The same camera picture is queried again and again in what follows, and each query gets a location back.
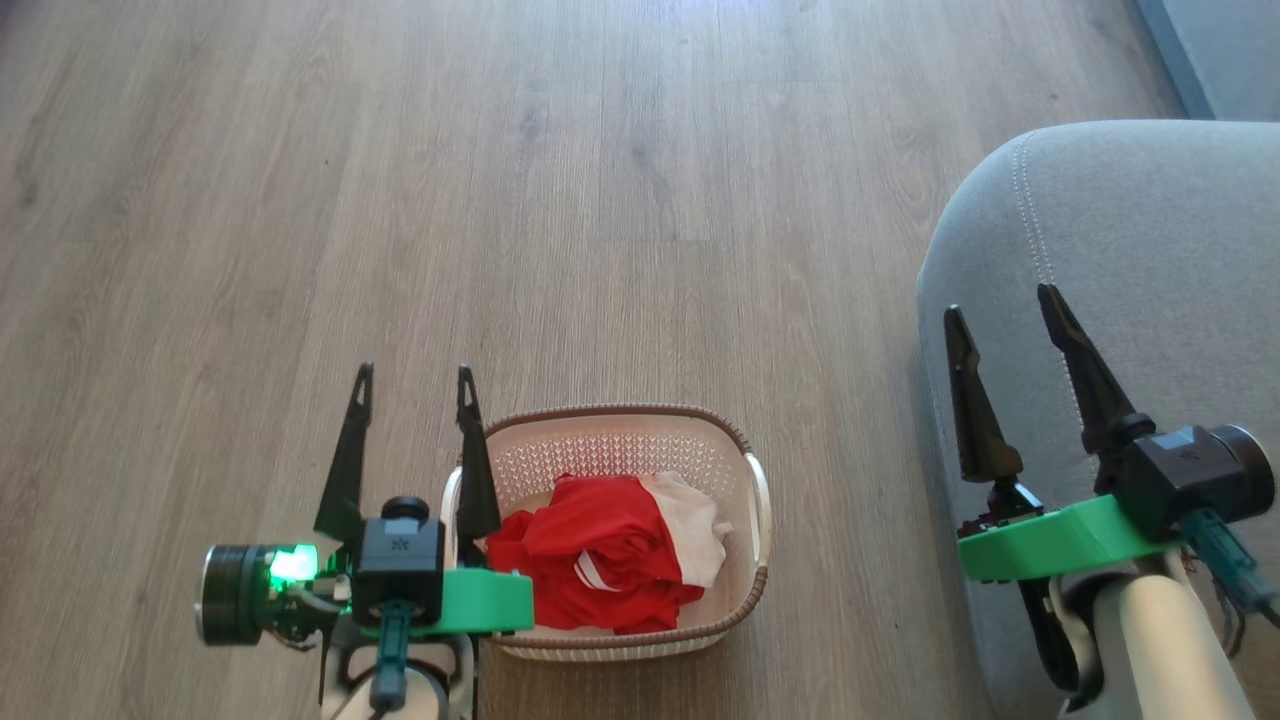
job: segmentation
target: blue cable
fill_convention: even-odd
[[[1231,603],[1245,615],[1262,612],[1275,623],[1276,614],[1271,609],[1271,601],[1276,597],[1275,588],[1258,573],[1258,561],[1217,512],[1207,507],[1193,510],[1183,518],[1181,527],[1188,544],[1222,583]]]

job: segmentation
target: green led light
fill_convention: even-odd
[[[320,557],[314,544],[294,546],[293,551],[276,550],[271,559],[271,579],[282,583],[314,580],[320,571]]]

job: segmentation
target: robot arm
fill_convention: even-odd
[[[1041,310],[1066,359],[1097,455],[1098,497],[1050,511],[1018,478],[978,377],[978,351],[956,306],[945,315],[951,397],[964,479],[992,483],[988,511],[961,524],[960,560],[974,580],[1016,583],[1042,665],[1068,696],[1061,717],[1240,717],[1244,701],[1178,557],[1189,544],[1242,612],[1274,620],[1275,591],[1228,523],[1267,511],[1271,466],[1231,425],[1160,433],[1134,410],[1061,293],[1039,287]],[[1137,573],[1069,574],[1133,561]]]
[[[460,565],[445,564],[445,528],[416,497],[360,512],[371,364],[360,368],[315,530],[340,543],[323,562],[310,544],[218,544],[205,557],[196,629],[207,646],[252,646],[262,633],[296,651],[323,647],[324,720],[475,717],[477,638],[534,625],[529,578],[492,573],[475,542],[502,523],[475,380],[458,372],[462,498]],[[361,650],[374,655],[356,671]]]

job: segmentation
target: clothing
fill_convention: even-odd
[[[490,568],[534,580],[539,625],[632,634],[676,628],[714,584],[730,529],[677,473],[562,475],[547,507],[512,514],[486,547]]]

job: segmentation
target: red cloth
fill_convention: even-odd
[[[680,606],[703,596],[703,588],[681,583],[658,505],[634,475],[562,475],[550,505],[513,512],[486,543],[490,568],[532,579],[534,618],[548,628],[671,630]],[[613,589],[584,583],[575,569],[582,551]]]

